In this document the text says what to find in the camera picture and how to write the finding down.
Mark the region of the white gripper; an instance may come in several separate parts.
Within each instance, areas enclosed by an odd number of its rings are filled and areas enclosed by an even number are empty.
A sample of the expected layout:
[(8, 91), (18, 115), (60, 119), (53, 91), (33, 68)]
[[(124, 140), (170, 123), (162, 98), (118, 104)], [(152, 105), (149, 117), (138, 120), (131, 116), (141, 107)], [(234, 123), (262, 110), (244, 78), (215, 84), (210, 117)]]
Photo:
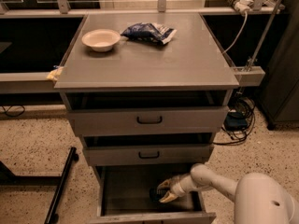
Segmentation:
[(170, 203), (193, 191), (194, 183), (190, 175), (175, 175), (159, 184), (157, 189), (170, 189), (159, 200), (160, 203)]

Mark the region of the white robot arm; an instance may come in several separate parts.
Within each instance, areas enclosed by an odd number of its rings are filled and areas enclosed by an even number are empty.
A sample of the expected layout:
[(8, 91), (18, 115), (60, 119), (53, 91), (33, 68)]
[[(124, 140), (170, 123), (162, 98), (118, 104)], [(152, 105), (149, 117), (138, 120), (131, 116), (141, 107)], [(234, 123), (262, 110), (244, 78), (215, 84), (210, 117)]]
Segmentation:
[(159, 202), (169, 203), (209, 187), (235, 204), (235, 224), (299, 224), (299, 202), (272, 177), (250, 173), (236, 182), (201, 163), (194, 164), (187, 174), (162, 182), (157, 190), (166, 193)]

